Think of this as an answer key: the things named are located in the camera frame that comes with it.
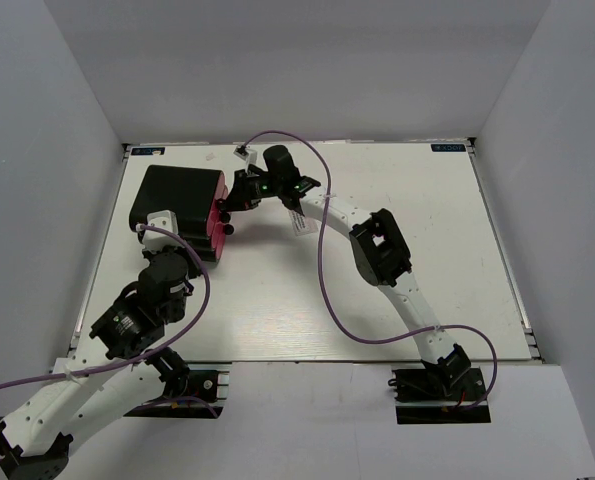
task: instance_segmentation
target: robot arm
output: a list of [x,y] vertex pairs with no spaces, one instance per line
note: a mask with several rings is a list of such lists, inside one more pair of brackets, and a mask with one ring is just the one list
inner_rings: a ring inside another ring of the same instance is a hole
[[[246,160],[247,165],[235,173],[230,195],[218,205],[221,210],[251,210],[263,198],[278,197],[286,208],[322,221],[326,189],[300,174],[286,147],[276,145],[264,151],[267,171],[255,165],[254,150],[239,147],[235,155]],[[409,330],[436,327],[413,338],[433,383],[444,394],[450,392],[470,369],[470,360],[441,329],[422,295],[412,272],[410,250],[393,215],[385,209],[375,213],[361,210],[333,195],[326,224],[350,241],[359,274],[386,296]]]
[[[152,214],[148,222],[177,231],[172,212]],[[140,236],[149,266],[122,290],[90,335],[81,338],[64,367],[65,379],[44,386],[0,419],[0,466],[8,478],[52,479],[66,467],[69,454],[134,407],[162,395],[187,393],[191,372],[170,348],[141,363],[95,373],[142,354],[163,338],[165,325],[184,317],[186,297],[192,293],[189,280],[199,275],[166,235],[145,231]],[[80,375],[91,365],[94,375]]]

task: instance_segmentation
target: cable tie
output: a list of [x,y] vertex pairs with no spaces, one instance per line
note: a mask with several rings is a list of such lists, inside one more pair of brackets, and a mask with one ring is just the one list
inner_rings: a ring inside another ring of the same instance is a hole
[[73,375],[73,371],[67,363],[64,364],[64,375],[66,375],[66,380],[69,382],[75,382],[77,385],[81,385],[81,380]]

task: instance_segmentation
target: label sticker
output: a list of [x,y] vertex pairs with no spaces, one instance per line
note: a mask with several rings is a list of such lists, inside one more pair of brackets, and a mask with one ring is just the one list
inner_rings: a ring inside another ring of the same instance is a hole
[[129,317],[123,317],[121,320],[119,320],[119,322],[117,322],[118,318],[119,317],[113,318],[115,323],[117,323],[115,330],[119,334],[119,336],[123,336],[124,333],[126,333],[129,330],[132,330],[135,324]]
[[431,143],[430,149],[433,152],[465,152],[466,145],[461,143]]
[[295,236],[297,237],[315,233],[319,230],[317,228],[317,222],[312,218],[304,217],[292,210],[288,211],[288,215],[290,216],[290,222],[293,224],[293,232],[295,232]]
[[163,155],[166,147],[138,147],[130,151],[131,155]]

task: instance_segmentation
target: black box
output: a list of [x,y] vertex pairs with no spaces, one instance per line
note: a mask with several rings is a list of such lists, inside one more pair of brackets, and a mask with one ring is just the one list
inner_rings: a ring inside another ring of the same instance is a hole
[[215,201],[228,195],[225,182],[221,170],[151,165],[130,210],[130,228],[135,231],[151,213],[170,210],[177,216],[181,237],[202,260],[216,262],[225,233]]

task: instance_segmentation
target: white table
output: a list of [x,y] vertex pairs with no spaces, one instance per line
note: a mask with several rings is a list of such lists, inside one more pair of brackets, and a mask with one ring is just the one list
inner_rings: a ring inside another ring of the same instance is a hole
[[[324,181],[304,146],[286,143],[303,175]],[[258,145],[261,152],[264,146]],[[428,144],[317,143],[329,162],[333,191],[367,210],[385,207],[397,218],[412,251],[413,269],[443,323],[464,323],[490,336],[500,359],[530,358],[520,314],[479,193],[468,154],[433,153]],[[126,172],[84,315],[83,332],[147,263],[128,227],[128,213],[149,165],[223,170],[227,185],[243,162],[232,145],[166,146],[164,155],[134,156]],[[317,284],[317,235],[297,237],[276,199],[235,213],[235,234],[211,269],[213,297],[206,315],[175,345],[187,360],[386,361],[418,359],[412,341],[385,346],[354,343],[337,330]],[[327,232],[325,278],[336,311],[355,334],[384,338],[405,331],[389,302],[355,269],[349,243]],[[187,318],[204,292],[195,281]],[[184,321],[167,327],[176,333]],[[472,359],[490,359],[485,343],[455,331]]]

